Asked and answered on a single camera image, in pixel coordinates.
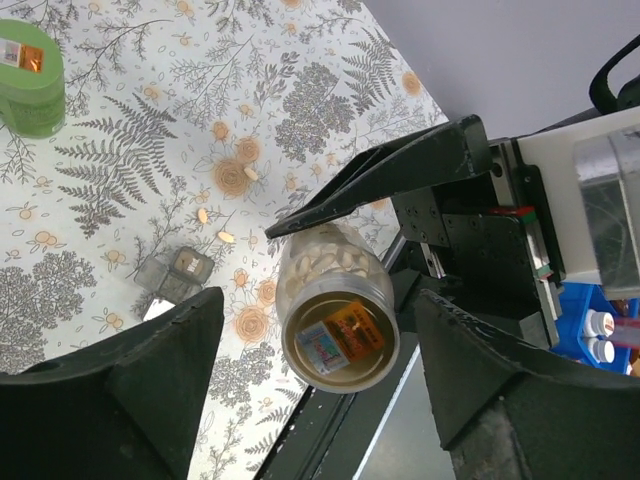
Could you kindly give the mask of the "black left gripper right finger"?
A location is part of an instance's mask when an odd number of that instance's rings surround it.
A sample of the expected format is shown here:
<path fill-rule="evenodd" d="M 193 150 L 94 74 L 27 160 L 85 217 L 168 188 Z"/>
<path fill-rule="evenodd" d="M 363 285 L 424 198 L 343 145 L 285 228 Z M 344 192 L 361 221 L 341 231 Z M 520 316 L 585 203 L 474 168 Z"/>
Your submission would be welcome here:
<path fill-rule="evenodd" d="M 638 478 L 638 378 L 534 347 L 429 290 L 414 314 L 456 478 Z"/>

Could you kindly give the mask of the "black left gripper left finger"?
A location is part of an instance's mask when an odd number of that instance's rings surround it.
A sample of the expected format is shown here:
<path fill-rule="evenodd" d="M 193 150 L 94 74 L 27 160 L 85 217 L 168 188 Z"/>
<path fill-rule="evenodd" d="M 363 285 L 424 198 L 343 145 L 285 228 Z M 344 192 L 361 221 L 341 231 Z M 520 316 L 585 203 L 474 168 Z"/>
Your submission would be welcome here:
<path fill-rule="evenodd" d="M 1 376 L 4 479 L 184 479 L 223 330 L 209 287 L 160 316 Z"/>

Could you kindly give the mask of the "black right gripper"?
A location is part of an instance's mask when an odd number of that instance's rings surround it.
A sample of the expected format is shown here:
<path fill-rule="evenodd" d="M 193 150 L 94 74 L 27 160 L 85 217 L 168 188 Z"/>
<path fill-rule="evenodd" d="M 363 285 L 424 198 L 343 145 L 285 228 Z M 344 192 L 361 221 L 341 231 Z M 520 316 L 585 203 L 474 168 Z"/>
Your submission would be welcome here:
<path fill-rule="evenodd" d="M 357 154 L 265 235 L 291 235 L 391 197 L 408 247 L 395 267 L 429 275 L 391 275 L 401 332 L 417 332 L 414 303 L 430 290 L 534 346 L 558 344 L 565 267 L 540 170 L 516 140 L 500 139 L 490 153 L 475 114 Z"/>

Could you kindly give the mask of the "green bottle cap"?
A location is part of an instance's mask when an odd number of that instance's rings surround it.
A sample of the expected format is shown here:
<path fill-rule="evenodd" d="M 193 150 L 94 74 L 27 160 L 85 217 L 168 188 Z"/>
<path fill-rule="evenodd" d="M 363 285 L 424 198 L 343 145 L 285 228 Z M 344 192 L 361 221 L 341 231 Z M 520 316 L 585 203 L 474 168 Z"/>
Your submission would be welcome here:
<path fill-rule="evenodd" d="M 64 93 L 64 64 L 56 42 L 21 20 L 1 20 L 1 97 L 39 105 Z"/>

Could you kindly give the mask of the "grey weekly pill organizer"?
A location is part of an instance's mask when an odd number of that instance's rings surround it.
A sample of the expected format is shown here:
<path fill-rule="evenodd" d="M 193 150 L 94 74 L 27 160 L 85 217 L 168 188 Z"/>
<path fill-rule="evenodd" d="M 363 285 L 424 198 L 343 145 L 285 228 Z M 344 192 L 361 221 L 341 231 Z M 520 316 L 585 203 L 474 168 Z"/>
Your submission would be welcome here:
<path fill-rule="evenodd" d="M 134 282 L 148 295 L 138 315 L 147 321 L 172 309 L 200 292 L 216 263 L 189 246 L 180 247 L 170 262 L 148 257 L 134 276 Z"/>

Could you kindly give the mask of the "clear pill bottle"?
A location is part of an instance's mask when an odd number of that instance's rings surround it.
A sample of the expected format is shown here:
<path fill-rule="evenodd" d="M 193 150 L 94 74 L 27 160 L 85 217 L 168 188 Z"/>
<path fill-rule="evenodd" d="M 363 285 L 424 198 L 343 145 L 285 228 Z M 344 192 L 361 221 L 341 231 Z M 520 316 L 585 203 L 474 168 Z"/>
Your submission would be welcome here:
<path fill-rule="evenodd" d="M 297 232 L 285 242 L 275 297 L 278 316 L 286 316 L 307 284 L 333 274 L 362 277 L 388 302 L 394 301 L 389 274 L 360 233 L 347 224 L 329 222 Z"/>

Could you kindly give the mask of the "green pill bottle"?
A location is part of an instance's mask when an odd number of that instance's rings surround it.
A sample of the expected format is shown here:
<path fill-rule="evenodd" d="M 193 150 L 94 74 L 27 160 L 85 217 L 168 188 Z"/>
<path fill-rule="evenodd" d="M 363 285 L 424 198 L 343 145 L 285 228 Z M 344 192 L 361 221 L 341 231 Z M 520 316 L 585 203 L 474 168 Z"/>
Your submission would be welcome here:
<path fill-rule="evenodd" d="M 2 99 L 1 120 L 18 135 L 28 138 L 51 137 L 65 122 L 65 93 L 36 103 Z"/>

